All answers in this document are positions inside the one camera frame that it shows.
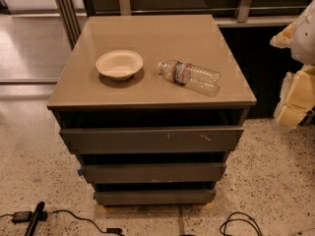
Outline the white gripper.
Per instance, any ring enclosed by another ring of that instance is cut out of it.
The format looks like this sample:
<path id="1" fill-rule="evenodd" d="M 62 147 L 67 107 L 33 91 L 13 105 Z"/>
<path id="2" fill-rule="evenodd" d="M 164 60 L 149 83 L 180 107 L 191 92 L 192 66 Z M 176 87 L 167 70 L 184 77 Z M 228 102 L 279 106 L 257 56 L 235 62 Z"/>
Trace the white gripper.
<path id="1" fill-rule="evenodd" d="M 286 73 L 274 112 L 276 129 L 295 129 L 315 106 L 315 0 L 296 22 L 274 35 L 270 44 L 291 48 L 291 57 L 305 64 L 296 73 Z"/>

